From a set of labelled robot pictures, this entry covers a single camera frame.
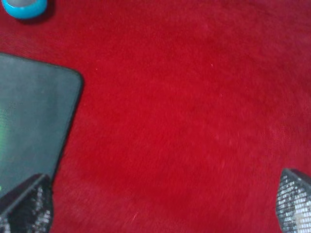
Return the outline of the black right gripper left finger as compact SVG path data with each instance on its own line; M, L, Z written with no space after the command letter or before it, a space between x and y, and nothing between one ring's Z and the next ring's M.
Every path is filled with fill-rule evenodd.
M53 221L52 182L35 174L0 199L2 233L48 233Z

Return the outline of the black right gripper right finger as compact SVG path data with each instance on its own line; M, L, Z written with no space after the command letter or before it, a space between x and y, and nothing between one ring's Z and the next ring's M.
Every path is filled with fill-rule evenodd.
M276 216L283 233L311 231L311 178L297 169L284 169L276 196Z

